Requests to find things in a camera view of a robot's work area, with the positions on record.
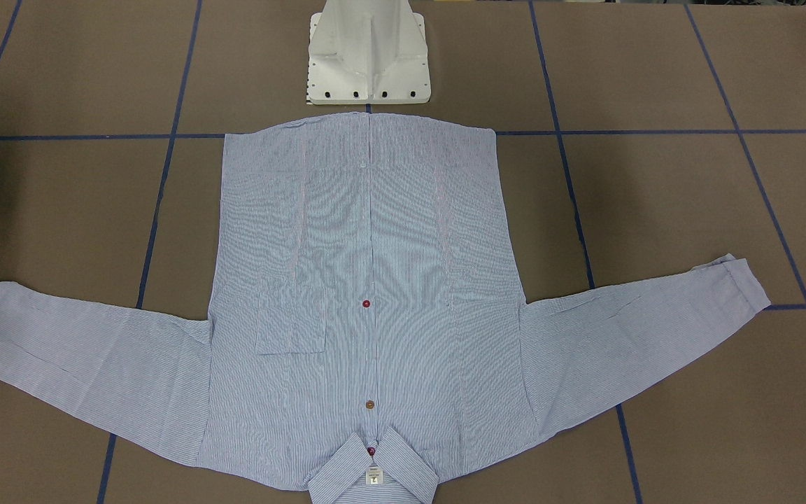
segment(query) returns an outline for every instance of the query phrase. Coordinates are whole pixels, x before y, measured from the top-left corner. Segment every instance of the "shirt collar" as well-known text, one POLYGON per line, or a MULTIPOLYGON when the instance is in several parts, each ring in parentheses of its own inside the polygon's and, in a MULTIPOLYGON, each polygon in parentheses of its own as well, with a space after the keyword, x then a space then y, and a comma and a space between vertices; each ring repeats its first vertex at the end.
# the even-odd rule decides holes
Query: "shirt collar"
POLYGON ((369 456, 358 435, 348 437, 307 484, 313 504, 334 504, 367 471, 372 459, 422 504, 434 500, 439 481, 436 473, 396 430, 387 427, 374 457, 369 456))

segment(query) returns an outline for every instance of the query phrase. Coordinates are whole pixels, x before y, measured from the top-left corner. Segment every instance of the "striped shirt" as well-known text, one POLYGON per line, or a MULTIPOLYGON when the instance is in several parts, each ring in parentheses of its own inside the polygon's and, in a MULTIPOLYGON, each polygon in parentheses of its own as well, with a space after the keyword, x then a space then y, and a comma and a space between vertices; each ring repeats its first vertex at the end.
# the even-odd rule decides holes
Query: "striped shirt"
POLYGON ((207 320, 0 283, 0 379, 317 504, 426 504, 769 303, 731 255, 525 303, 493 131, 324 115, 226 136, 207 320))

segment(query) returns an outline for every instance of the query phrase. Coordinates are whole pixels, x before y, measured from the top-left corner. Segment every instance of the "size tag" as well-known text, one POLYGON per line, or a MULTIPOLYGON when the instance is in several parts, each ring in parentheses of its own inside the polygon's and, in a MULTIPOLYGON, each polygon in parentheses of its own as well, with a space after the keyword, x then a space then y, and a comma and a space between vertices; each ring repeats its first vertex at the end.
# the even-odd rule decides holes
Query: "size tag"
POLYGON ((365 472, 365 482, 370 485, 380 485, 384 483, 384 471, 381 471, 381 467, 377 465, 373 465, 369 467, 369 470, 365 472))

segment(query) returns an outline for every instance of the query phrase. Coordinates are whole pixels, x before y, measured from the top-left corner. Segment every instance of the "shirt sleeve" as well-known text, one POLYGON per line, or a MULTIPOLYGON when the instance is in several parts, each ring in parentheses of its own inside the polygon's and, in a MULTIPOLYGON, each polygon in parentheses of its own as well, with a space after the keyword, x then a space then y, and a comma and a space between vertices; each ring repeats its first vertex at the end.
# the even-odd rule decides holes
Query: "shirt sleeve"
POLYGON ((744 259, 540 300, 521 310, 525 388, 539 441, 701 357, 770 305, 744 259))
POLYGON ((211 323, 0 281, 0 380, 157 455, 195 465, 211 323))

